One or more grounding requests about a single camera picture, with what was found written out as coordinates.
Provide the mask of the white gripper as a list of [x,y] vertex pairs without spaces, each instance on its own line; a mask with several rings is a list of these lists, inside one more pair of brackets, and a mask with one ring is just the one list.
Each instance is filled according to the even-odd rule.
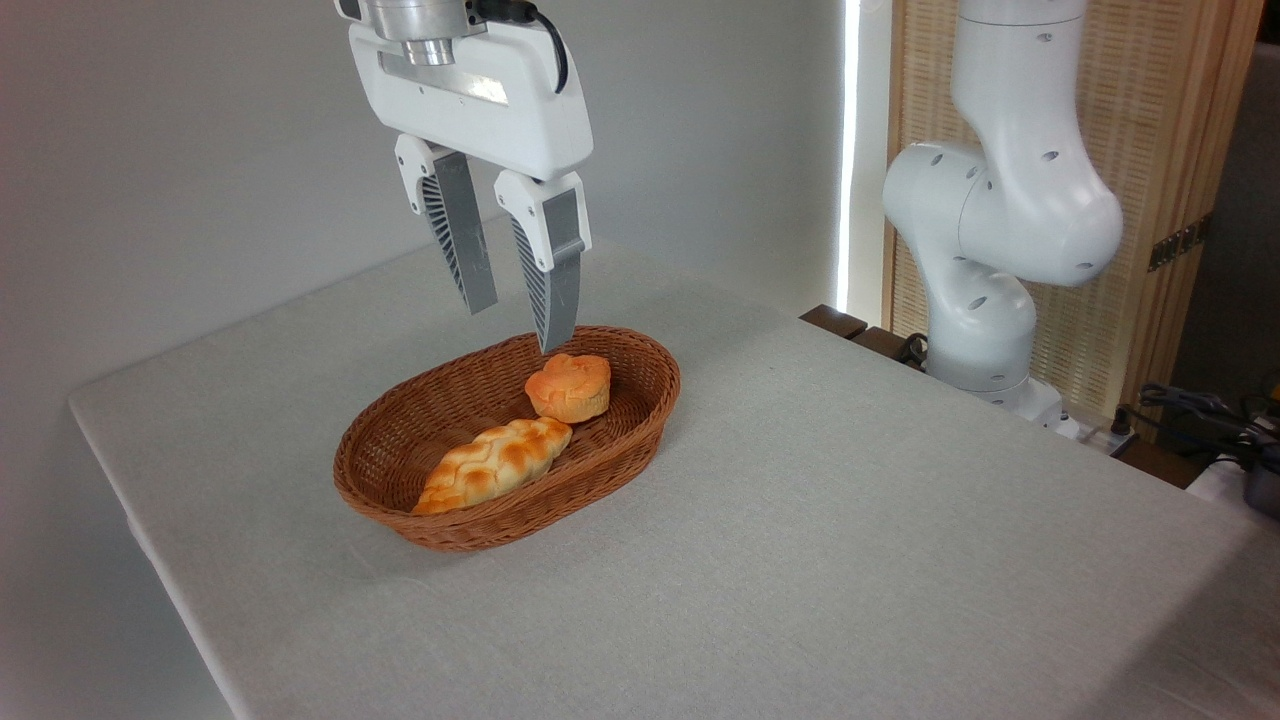
[[582,182],[571,172],[594,149],[576,69],[557,94],[556,53],[540,26],[490,23],[457,38],[444,67],[410,64],[366,24],[349,26],[349,46],[374,114],[404,133],[396,158],[411,210],[430,225],[468,311],[494,305],[497,288],[463,154],[511,169],[495,195],[511,217],[540,350],[568,342],[581,255],[593,246]]

